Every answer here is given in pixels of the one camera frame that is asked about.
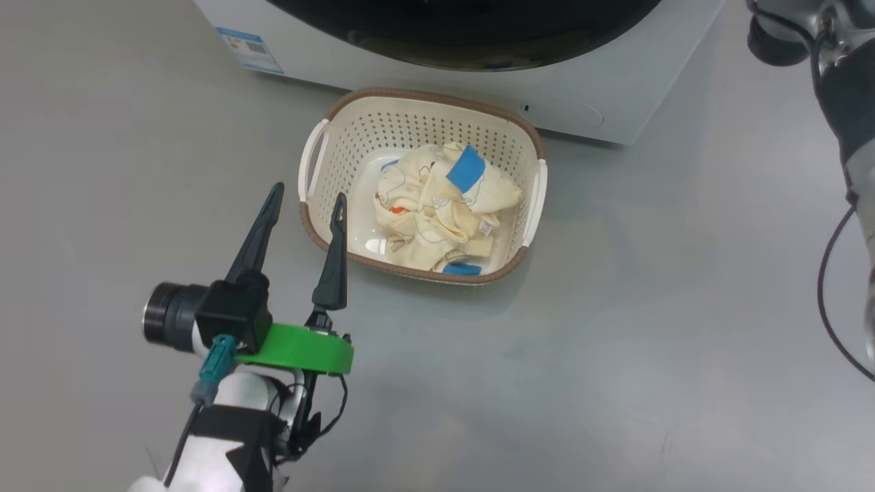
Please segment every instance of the blue patch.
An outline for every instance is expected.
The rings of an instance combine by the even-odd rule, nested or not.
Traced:
[[[444,267],[444,273],[450,275],[467,275],[469,277],[479,275],[483,269],[475,264],[448,264]]]
[[[456,185],[460,192],[466,193],[483,176],[486,168],[487,162],[477,155],[477,151],[471,145],[468,145],[458,157],[456,165],[446,174],[446,178]]]
[[[221,34],[222,36],[233,36],[235,38],[240,38],[245,41],[263,43],[262,38],[260,36],[256,36],[255,34],[247,34],[246,32],[234,31],[233,29],[225,29],[224,27],[217,27],[216,31],[218,31],[219,34]]]
[[[398,159],[395,159],[395,160],[393,160],[392,162],[390,162],[390,163],[388,163],[388,164],[384,164],[383,167],[380,168],[380,172],[386,171],[386,168],[387,168],[387,167],[389,167],[389,166],[391,166],[391,165],[396,165],[396,164],[398,164]]]

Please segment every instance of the brown basket rim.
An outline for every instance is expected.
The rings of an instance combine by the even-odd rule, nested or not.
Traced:
[[[461,99],[451,95],[441,95],[416,90],[404,90],[395,88],[363,88],[350,92],[349,94],[341,97],[331,107],[331,109],[328,110],[325,118],[331,121],[348,104],[367,97],[393,97],[396,99],[412,99],[416,101],[437,102],[440,104],[446,104],[448,106],[456,106],[462,109],[470,109],[472,111],[478,111],[480,113],[485,113],[487,115],[502,118],[515,124],[523,131],[525,131],[528,137],[531,139],[532,144],[535,146],[536,156],[539,159],[544,158],[543,142],[541,141],[537,130],[535,130],[535,127],[532,126],[531,123],[526,121],[524,118],[501,108],[495,108],[494,106],[489,106],[480,102],[468,101],[466,99]],[[313,223],[310,218],[310,206],[305,201],[300,202],[299,212],[301,214],[301,223],[304,224],[304,230],[307,231],[307,235],[310,237],[310,239],[323,250],[328,250],[328,243],[321,237],[319,237],[319,234],[313,227]],[[507,262],[497,271],[488,273],[486,275],[478,275],[473,277],[465,275],[450,275],[448,273],[436,273],[434,271],[422,271],[399,265],[388,264],[368,257],[363,257],[361,255],[356,255],[355,253],[350,253],[349,250],[346,251],[346,257],[353,260],[357,264],[363,264],[376,270],[387,271],[389,273],[394,273],[396,275],[402,275],[405,277],[421,278],[422,280],[430,280],[434,282],[442,282],[448,284],[483,285],[506,277],[511,271],[519,266],[519,264],[522,262],[522,259],[526,256],[528,250],[529,248],[527,246],[521,246],[516,251],[514,257],[512,257],[509,262]]]
[[[501,119],[508,120],[509,122],[515,124],[526,132],[528,138],[531,139],[532,144],[535,146],[535,154],[537,155],[537,157],[539,159],[546,159],[541,136],[538,135],[538,131],[535,130],[535,127],[532,126],[532,123],[529,123],[525,118],[520,115],[515,115],[514,113],[511,113],[506,109],[496,108],[482,102],[468,101],[467,99],[462,99],[460,97],[455,97],[452,95],[434,94],[431,92],[406,90],[400,88],[363,88],[359,90],[354,90],[353,92],[350,92],[341,97],[337,102],[334,103],[331,109],[328,110],[328,113],[325,114],[325,119],[332,121],[334,117],[338,115],[341,109],[345,108],[347,105],[354,101],[365,99],[366,97],[393,97],[396,99],[412,99],[414,101],[437,102],[439,104],[456,106],[457,108],[462,109],[470,109],[471,111],[478,111],[480,113],[485,113],[490,116],[496,116]]]

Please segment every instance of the black strap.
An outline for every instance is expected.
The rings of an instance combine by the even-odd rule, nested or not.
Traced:
[[[265,463],[262,450],[272,459],[274,438],[285,423],[264,410],[212,405],[203,409],[192,426],[192,435],[241,442],[226,453],[228,461],[243,481],[246,492],[272,492],[271,464]]]

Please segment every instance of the green mount bracket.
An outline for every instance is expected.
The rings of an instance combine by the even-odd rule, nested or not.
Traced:
[[[337,336],[274,323],[258,354],[238,354],[236,360],[276,369],[349,374],[353,353],[352,344]]]

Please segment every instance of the teal connector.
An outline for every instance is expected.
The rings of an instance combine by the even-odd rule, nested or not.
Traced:
[[[200,366],[199,381],[192,388],[192,401],[203,400],[205,406],[213,404],[219,383],[234,368],[237,356],[237,339],[221,334],[213,340],[204,364]]]

